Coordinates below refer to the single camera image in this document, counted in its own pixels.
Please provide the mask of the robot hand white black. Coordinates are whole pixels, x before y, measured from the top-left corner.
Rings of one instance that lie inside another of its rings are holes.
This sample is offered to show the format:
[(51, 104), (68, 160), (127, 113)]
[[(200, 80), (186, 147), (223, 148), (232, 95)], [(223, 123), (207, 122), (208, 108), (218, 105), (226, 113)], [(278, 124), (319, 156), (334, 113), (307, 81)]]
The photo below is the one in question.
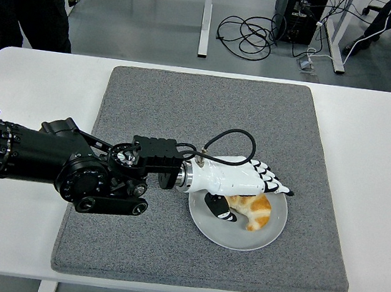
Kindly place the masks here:
[(181, 192), (206, 191), (207, 207), (215, 217), (236, 221), (232, 209), (249, 220), (247, 230), (257, 231), (270, 217), (270, 204), (266, 193), (294, 193), (284, 186), (261, 161), (245, 161), (243, 156), (220, 156), (217, 161), (208, 159), (203, 166), (198, 161), (183, 163), (182, 181), (176, 184)]

